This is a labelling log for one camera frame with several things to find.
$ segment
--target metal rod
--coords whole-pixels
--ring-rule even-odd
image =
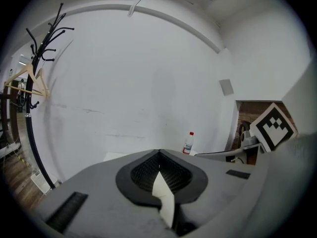
[[[35,103],[35,105],[33,106],[32,103],[30,102],[30,109],[35,109],[39,103],[40,103],[40,102],[37,101],[37,102]]]
[[[75,28],[73,28],[73,27],[61,27],[61,28],[56,29],[56,30],[53,32],[53,34],[56,33],[57,31],[61,30],[61,29],[75,30]]]
[[[66,13],[64,13],[59,19],[58,21],[54,24],[54,28],[56,28],[58,26],[58,24],[61,22],[61,20],[65,17]]]
[[[29,34],[29,35],[31,36],[31,38],[33,39],[34,44],[35,44],[35,53],[37,53],[37,51],[38,51],[38,45],[37,45],[37,43],[36,43],[36,40],[35,40],[34,36],[31,34],[31,32],[30,32],[30,30],[29,30],[28,28],[26,28],[26,31],[28,32],[28,34]]]
[[[32,49],[32,54],[35,55],[35,51],[34,51],[34,44],[31,44],[31,49]]]
[[[46,170],[44,168],[44,165],[42,163],[41,157],[40,157],[39,152],[38,152],[38,148],[36,147],[34,134],[33,134],[32,118],[26,117],[25,121],[26,121],[26,129],[28,132],[30,145],[31,145],[31,149],[32,149],[35,161],[36,161],[37,165],[39,166],[39,169],[41,170],[41,173],[44,176],[45,180],[48,182],[49,186],[51,188],[55,188],[54,183],[52,182],[51,178],[49,177],[48,173],[46,172]]]
[[[63,7],[63,5],[64,5],[63,3],[61,3],[61,4],[60,4],[59,9],[58,9],[58,13],[57,13],[57,16],[56,16],[56,19],[55,19],[55,21],[54,21],[54,24],[53,24],[53,25],[55,25],[55,24],[56,24],[57,19],[58,19],[59,14],[60,14],[60,10],[61,10],[61,8]]]
[[[54,50],[53,49],[45,49],[42,54],[44,54],[46,51],[54,51],[54,52],[56,52],[55,49]]]
[[[53,29],[53,25],[51,23],[49,23],[50,27],[50,31]]]
[[[53,58],[53,59],[45,59],[45,58],[43,57],[43,55],[42,55],[41,57],[42,57],[42,59],[43,59],[44,61],[55,61],[54,58]]]
[[[58,36],[62,35],[62,34],[65,33],[65,32],[66,32],[65,30],[61,31],[61,32],[60,32],[59,34],[57,34],[53,39],[51,39],[48,44],[50,44],[53,40],[55,40]]]

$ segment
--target wooden floor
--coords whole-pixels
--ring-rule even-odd
[[[16,153],[31,165],[35,165],[23,113],[17,114],[17,121],[22,148]],[[32,211],[45,197],[30,178],[33,172],[32,167],[26,166],[14,153],[0,160],[0,171],[9,190],[24,210]]]

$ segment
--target brick wall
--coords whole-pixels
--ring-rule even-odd
[[[287,118],[291,121],[293,126],[296,128],[294,121],[287,111],[286,107],[282,102],[274,102],[287,116]],[[240,102],[240,109],[239,109],[239,120],[237,124],[237,130],[236,130],[236,136],[233,141],[232,149],[238,148],[238,142],[239,142],[239,127],[241,124],[241,121],[249,121],[253,122],[255,121],[260,115],[263,114],[263,112],[272,104],[272,102]]]

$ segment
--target black coat rack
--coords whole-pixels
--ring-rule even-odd
[[[34,44],[31,45],[32,54],[34,55],[32,57],[32,65],[33,65],[33,74],[34,75],[36,73],[36,70],[37,70],[37,67],[38,67],[38,64],[39,64],[41,58],[44,61],[54,61],[54,59],[45,59],[43,57],[43,54],[45,52],[47,52],[47,51],[54,51],[54,52],[56,51],[55,49],[46,49],[48,44],[50,44],[52,41],[54,41],[60,35],[65,33],[66,29],[68,29],[68,30],[74,30],[75,29],[75,28],[70,28],[70,27],[57,28],[58,24],[62,21],[62,19],[66,15],[66,13],[64,13],[63,15],[59,16],[62,6],[63,6],[63,3],[60,4],[59,10],[58,10],[58,14],[57,14],[57,17],[56,17],[54,23],[53,24],[49,23],[49,26],[51,26],[51,27],[50,27],[47,35],[45,36],[45,38],[43,39],[43,41],[39,45],[39,47],[38,47],[38,45],[36,43],[36,40],[35,40],[34,36],[30,32],[30,30],[26,28],[26,31],[31,36],[32,40],[34,41]],[[32,91],[32,88],[33,88],[33,80],[31,79],[30,76],[28,76],[25,89],[28,90],[28,91]],[[39,104],[39,102],[37,102],[36,104],[32,105],[31,101],[32,101],[32,94],[26,93],[26,95],[25,95],[25,103],[23,105],[26,105],[26,115],[25,115],[26,119],[25,120],[26,120],[26,128],[27,128],[27,132],[28,132],[28,137],[29,137],[29,141],[30,141],[30,145],[31,145],[31,149],[32,149],[35,161],[36,161],[39,169],[41,170],[45,180],[47,181],[49,186],[53,189],[53,188],[55,188],[55,185],[52,182],[52,180],[50,179],[48,173],[46,172],[46,170],[45,170],[45,168],[43,166],[43,163],[41,161],[41,158],[40,158],[40,155],[39,155],[36,143],[35,143],[34,134],[33,134],[32,118],[31,118],[30,110],[36,108],[37,105]]]

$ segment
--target bottle label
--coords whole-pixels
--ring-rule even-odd
[[[185,144],[185,147],[184,147],[184,149],[183,149],[183,153],[185,153],[185,154],[190,154],[190,151],[192,150],[192,146],[193,146],[193,145]]]

